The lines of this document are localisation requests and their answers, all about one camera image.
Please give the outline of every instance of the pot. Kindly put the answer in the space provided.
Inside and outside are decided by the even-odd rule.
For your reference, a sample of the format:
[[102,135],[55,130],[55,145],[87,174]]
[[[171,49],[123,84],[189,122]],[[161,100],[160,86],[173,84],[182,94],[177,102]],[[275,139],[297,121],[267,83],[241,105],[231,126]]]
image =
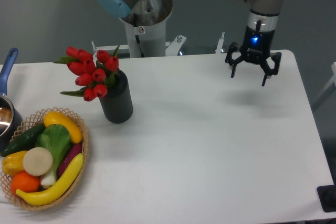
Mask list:
[[0,151],[3,151],[11,140],[17,127],[21,125],[22,117],[7,98],[7,82],[16,56],[17,48],[12,48],[0,72]]

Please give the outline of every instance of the orange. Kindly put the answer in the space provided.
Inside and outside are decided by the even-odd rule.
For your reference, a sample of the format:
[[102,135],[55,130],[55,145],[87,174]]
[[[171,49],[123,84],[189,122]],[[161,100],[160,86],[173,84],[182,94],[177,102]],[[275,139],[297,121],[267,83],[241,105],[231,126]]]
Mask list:
[[11,182],[11,191],[16,196],[16,189],[20,189],[26,193],[34,193],[38,191],[40,186],[40,180],[36,176],[32,176],[27,172],[21,172],[16,174],[12,178]]

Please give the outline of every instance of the black vase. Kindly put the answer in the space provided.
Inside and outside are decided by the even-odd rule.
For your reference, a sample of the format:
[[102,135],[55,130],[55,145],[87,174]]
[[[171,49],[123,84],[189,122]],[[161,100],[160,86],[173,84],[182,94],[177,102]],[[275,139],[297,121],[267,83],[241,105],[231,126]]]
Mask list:
[[123,123],[131,117],[133,104],[126,74],[120,69],[115,73],[117,86],[99,98],[105,117],[112,123]]

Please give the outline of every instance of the eggplant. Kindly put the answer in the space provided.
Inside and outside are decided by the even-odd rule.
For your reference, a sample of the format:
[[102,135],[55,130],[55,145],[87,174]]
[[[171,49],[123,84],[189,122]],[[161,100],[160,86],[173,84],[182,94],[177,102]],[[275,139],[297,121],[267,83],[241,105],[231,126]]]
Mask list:
[[79,153],[82,153],[82,145],[81,144],[75,144],[73,145],[63,161],[60,163],[57,169],[57,175],[58,177],[62,176],[68,165],[70,164],[71,160],[73,160],[74,157],[76,157]]

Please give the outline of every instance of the fruit basket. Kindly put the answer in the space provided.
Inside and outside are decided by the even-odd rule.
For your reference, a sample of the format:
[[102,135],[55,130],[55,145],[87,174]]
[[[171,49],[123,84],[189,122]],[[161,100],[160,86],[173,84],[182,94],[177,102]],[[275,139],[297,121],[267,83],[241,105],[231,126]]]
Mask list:
[[53,108],[53,109],[43,109],[41,111],[36,112],[35,114],[30,115],[30,117],[26,118],[21,123],[21,126],[17,128],[17,131],[14,133],[12,136],[11,141],[13,141],[15,138],[17,138],[19,135],[21,135],[23,132],[27,131],[31,127],[38,125],[40,123],[43,123],[43,119],[46,114],[48,114],[51,111],[57,111],[61,112],[67,117],[69,117],[80,129],[82,132],[82,154],[83,154],[83,165],[78,173],[78,176],[76,179],[73,181],[71,186],[65,191],[65,193],[60,196],[58,199],[54,200],[51,203],[41,205],[41,206],[33,206],[29,203],[27,203],[25,200],[22,198],[15,196],[12,191],[11,191],[11,182],[12,182],[12,176],[9,176],[7,174],[4,174],[3,171],[0,172],[0,186],[2,187],[3,192],[5,193],[5,197],[8,199],[9,202],[11,202],[14,206],[21,207],[26,210],[44,210],[50,207],[53,207],[55,205],[60,204],[64,199],[66,199],[76,188],[78,185],[82,174],[83,170],[85,168],[85,164],[88,158],[88,152],[89,152],[89,140],[88,140],[88,129],[83,121],[83,119],[80,118],[80,116],[69,110],[69,109],[63,109],[63,108]]

